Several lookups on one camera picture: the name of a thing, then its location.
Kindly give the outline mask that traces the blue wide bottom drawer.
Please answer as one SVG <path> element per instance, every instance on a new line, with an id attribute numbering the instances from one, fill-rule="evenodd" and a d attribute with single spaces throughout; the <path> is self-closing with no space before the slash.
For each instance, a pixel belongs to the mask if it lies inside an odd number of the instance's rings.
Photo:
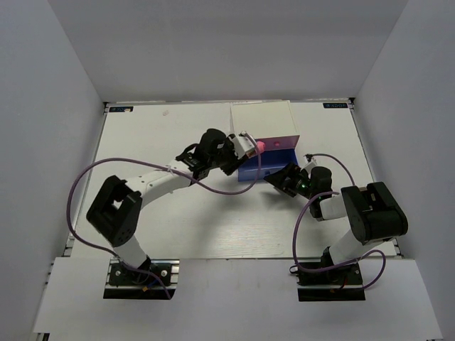
<path id="1" fill-rule="evenodd" d="M 297 164 L 296 152 L 294 149 L 282 149 L 265 151 L 261 154 L 261 169 L 258 169 L 258 157 L 248 159 L 237 169 L 238 182 L 251 182 L 255 178 L 262 180 L 265 176 L 271 175 L 283 169 L 288 163 Z"/>

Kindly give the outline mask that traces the pink small drawer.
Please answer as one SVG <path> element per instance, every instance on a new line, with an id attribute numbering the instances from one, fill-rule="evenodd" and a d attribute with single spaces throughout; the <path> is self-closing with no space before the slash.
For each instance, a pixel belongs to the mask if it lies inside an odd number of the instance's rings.
<path id="1" fill-rule="evenodd" d="M 284 149 L 294 149 L 299 141 L 299 135 L 278 136 L 268 138 L 258 138 L 256 142 L 262 142 L 265 151 L 276 151 Z"/>

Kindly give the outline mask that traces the pink tube of erasers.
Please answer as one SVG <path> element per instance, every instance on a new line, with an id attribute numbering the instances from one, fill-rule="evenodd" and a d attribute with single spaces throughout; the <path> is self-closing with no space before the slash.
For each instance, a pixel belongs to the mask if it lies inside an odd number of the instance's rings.
<path id="1" fill-rule="evenodd" d="M 258 154 L 261 154 L 264 152 L 265 144 L 262 141 L 257 141 L 256 146 L 257 146 Z"/>

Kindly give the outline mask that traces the white mini drawer cabinet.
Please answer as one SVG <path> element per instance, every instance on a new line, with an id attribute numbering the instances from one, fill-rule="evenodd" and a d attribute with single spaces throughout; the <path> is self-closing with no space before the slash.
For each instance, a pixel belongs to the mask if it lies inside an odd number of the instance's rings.
<path id="1" fill-rule="evenodd" d="M 256 139 L 288 138 L 299 132 L 289 101 L 232 104 L 232 129 Z"/>

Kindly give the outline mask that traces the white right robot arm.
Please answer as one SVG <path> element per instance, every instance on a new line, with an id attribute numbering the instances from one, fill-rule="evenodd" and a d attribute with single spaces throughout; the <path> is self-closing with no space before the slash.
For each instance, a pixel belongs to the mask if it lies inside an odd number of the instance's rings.
<path id="1" fill-rule="evenodd" d="M 305 197 L 292 237 L 292 255 L 296 259 L 296 240 L 300 222 L 309 211 L 317 221 L 346 217 L 348 231 L 327 247 L 321 257 L 322 277 L 338 283 L 347 274 L 346 265 L 359 261 L 374 247 L 408 232 L 407 217 L 386 184 L 369 183 L 364 188 L 356 185 L 332 190 L 332 172 L 313 162 L 301 168 L 289 163 L 264 180 L 278 191 L 290 196 Z"/>

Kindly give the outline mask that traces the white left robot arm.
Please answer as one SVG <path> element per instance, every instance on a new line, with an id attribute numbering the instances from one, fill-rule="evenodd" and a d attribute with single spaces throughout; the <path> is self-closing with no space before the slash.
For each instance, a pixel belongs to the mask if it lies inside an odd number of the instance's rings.
<path id="1" fill-rule="evenodd" d="M 227 135 L 208 129 L 198 143 L 186 147 L 163 168 L 126 180 L 108 177 L 86 214 L 87 221 L 127 264 L 128 278 L 143 283 L 150 275 L 150 258 L 135 237 L 142 209 L 175 190 L 196 184 L 213 169 L 231 175 L 255 152 L 246 134 Z"/>

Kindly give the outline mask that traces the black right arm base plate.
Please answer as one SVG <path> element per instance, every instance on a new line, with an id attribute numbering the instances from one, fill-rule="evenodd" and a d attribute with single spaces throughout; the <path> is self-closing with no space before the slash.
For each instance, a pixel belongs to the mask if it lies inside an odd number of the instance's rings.
<path id="1" fill-rule="evenodd" d="M 358 264 L 320 273 L 307 273 L 296 265 L 289 273 L 297 277 L 299 302 L 364 301 L 363 277 Z"/>

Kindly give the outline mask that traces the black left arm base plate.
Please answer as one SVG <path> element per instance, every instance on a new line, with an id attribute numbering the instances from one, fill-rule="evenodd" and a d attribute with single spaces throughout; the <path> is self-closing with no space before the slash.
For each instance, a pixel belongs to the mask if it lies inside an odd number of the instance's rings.
<path id="1" fill-rule="evenodd" d="M 153 277 L 127 270 L 111 260 L 107 270 L 104 299 L 157 301 L 173 298 L 178 283 L 179 260 L 152 260 L 149 272 L 160 278 L 168 291 Z"/>

